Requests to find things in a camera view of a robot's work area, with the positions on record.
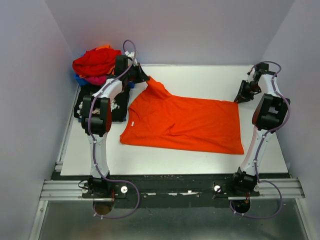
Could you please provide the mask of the orange t-shirt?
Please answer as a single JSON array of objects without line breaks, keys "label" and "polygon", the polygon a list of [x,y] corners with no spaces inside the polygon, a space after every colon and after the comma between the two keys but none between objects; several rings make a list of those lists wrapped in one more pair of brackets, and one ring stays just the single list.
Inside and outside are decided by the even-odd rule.
[{"label": "orange t-shirt", "polygon": [[113,49],[110,45],[103,45],[96,48],[97,69],[100,75],[106,75],[116,64],[116,57],[121,51]]},{"label": "orange t-shirt", "polygon": [[238,105],[171,94],[151,78],[130,104],[124,145],[242,155]]}]

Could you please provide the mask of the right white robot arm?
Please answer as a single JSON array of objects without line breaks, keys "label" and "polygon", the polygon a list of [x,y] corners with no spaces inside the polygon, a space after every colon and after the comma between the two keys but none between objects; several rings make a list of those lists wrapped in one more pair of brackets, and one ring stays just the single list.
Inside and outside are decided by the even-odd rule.
[{"label": "right white robot arm", "polygon": [[291,100],[280,91],[277,83],[282,67],[274,61],[254,64],[242,80],[234,99],[236,104],[247,103],[262,93],[253,116],[253,135],[239,172],[246,176],[259,177],[259,167],[266,147],[276,131],[284,127],[291,115]]}]

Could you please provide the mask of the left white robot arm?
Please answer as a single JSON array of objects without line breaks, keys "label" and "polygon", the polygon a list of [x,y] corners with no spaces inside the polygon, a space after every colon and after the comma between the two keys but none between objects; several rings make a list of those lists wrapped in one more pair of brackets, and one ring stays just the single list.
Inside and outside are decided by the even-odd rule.
[{"label": "left white robot arm", "polygon": [[135,53],[118,55],[115,58],[114,75],[107,77],[105,84],[93,95],[82,100],[81,127],[87,134],[90,146],[90,176],[103,179],[110,170],[107,164],[107,135],[112,125],[111,103],[128,83],[140,84],[150,78],[137,62]]}]

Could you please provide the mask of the black floral folded t-shirt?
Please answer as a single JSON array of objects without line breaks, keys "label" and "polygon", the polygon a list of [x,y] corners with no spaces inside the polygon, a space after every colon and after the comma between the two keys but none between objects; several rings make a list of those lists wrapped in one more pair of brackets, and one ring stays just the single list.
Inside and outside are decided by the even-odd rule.
[{"label": "black floral folded t-shirt", "polygon": [[[86,95],[96,93],[101,87],[98,85],[82,85],[78,94],[75,106],[73,108],[73,116],[79,121],[82,117],[83,98]],[[128,103],[130,98],[131,87],[127,85],[124,90],[119,93],[111,102],[111,115],[113,122],[124,122],[127,117]]]}]

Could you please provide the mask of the pink t-shirt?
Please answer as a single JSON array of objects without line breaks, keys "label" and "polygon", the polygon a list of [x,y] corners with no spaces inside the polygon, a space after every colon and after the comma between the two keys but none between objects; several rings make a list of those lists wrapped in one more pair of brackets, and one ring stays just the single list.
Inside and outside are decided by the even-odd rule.
[{"label": "pink t-shirt", "polygon": [[107,75],[100,75],[100,76],[87,76],[84,79],[95,86],[102,86],[106,83],[107,81]]}]

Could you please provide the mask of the red t-shirt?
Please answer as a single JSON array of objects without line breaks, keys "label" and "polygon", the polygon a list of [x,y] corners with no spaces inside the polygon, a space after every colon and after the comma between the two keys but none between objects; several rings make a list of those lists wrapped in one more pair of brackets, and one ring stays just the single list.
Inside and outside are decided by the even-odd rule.
[{"label": "red t-shirt", "polygon": [[72,63],[76,74],[82,77],[99,77],[108,75],[116,65],[116,57],[122,52],[113,48],[95,48]]}]

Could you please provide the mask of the blue plastic bin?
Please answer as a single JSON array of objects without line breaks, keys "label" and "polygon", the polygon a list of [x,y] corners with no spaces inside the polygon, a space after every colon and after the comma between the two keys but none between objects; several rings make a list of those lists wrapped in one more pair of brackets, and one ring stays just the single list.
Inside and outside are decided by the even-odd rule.
[{"label": "blue plastic bin", "polygon": [[[109,77],[109,76],[113,75],[114,72],[115,72],[115,67],[113,67],[113,68],[112,68],[107,74],[105,74],[105,75],[107,75],[107,77]],[[75,75],[74,75],[74,78],[75,78],[76,82],[77,82],[80,86],[85,86],[85,85],[90,84],[89,82],[87,82],[87,81],[85,80],[85,77],[87,77],[87,76],[80,76],[80,75],[78,75],[78,74],[75,74]]]}]

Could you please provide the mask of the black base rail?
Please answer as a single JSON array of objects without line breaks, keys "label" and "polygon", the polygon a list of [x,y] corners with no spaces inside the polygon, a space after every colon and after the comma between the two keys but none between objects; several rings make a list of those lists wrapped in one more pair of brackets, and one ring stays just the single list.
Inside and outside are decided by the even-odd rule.
[{"label": "black base rail", "polygon": [[260,195],[233,186],[231,174],[111,175],[109,181],[83,177],[81,196],[98,208],[227,208],[232,198]]}]

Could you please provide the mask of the aluminium extrusion frame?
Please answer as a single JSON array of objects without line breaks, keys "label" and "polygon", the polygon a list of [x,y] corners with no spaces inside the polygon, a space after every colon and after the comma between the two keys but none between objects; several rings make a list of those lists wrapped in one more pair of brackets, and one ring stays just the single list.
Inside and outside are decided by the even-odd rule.
[{"label": "aluminium extrusion frame", "polygon": [[63,137],[58,148],[50,178],[42,184],[40,197],[29,234],[30,240],[58,240],[59,235],[64,236],[67,228],[74,219],[76,207],[84,203],[82,191],[78,186],[82,175],[62,176],[61,171],[64,157],[73,125],[73,108],[69,109],[67,122],[64,125]]}]

